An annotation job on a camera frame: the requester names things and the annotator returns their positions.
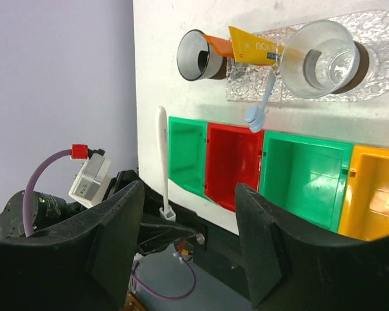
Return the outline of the yellow toothpaste tube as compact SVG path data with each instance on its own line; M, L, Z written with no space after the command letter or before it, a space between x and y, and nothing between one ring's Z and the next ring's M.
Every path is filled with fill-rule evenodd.
M284 47L262 37L229 26L234 59L238 63L277 69Z

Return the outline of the light blue toothbrush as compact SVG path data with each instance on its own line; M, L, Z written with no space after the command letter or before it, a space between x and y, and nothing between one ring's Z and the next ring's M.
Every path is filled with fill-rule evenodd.
M271 96L274 84L276 82L276 76L274 73L270 73L265 93L260 106L252 106L246 113L244 120L246 121L250 131L252 133L258 133L263 129L263 124L265 122L265 108L268 102L269 97Z

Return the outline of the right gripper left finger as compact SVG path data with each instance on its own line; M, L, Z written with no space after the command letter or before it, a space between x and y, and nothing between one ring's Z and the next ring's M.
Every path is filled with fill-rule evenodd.
M0 310L121 310L144 197L135 181L30 237L0 240Z

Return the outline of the orange toothpaste tube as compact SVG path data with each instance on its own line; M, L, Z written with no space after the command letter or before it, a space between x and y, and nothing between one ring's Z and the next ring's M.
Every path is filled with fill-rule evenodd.
M213 50L218 55L225 58L235 59L234 52L233 52L233 45L230 40L209 36L207 34L203 34L203 37L206 39L208 44L212 46Z

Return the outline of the clear plastic cup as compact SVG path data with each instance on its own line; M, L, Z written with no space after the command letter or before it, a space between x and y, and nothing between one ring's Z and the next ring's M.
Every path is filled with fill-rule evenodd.
M313 99L348 84L359 62L360 52L347 28L323 19L306 24L289 38L279 71L293 95Z

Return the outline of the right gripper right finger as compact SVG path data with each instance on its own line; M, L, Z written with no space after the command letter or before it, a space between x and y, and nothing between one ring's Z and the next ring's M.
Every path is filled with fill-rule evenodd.
M235 214L254 310L389 310L389 236L339 235L242 183Z

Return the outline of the dark smoky plastic cup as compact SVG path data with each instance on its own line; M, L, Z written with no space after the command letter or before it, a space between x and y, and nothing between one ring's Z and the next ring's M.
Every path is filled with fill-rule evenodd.
M176 62L181 76L190 82L226 78L227 59L218 55L201 30L193 29L181 39Z

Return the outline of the clear textured holder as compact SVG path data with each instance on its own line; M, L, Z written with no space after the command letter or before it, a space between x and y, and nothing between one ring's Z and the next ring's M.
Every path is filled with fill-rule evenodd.
M226 100L230 102L261 102L271 67L227 61Z

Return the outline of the white toothbrush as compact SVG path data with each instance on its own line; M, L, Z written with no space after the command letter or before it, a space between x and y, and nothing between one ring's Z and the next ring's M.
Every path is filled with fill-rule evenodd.
M168 119L167 112L163 106L156 110L156 142L159 153L159 167L161 174L161 185L163 191L163 207L159 209L160 216L165 220L175 222L176 213L169 205L169 150L168 150Z

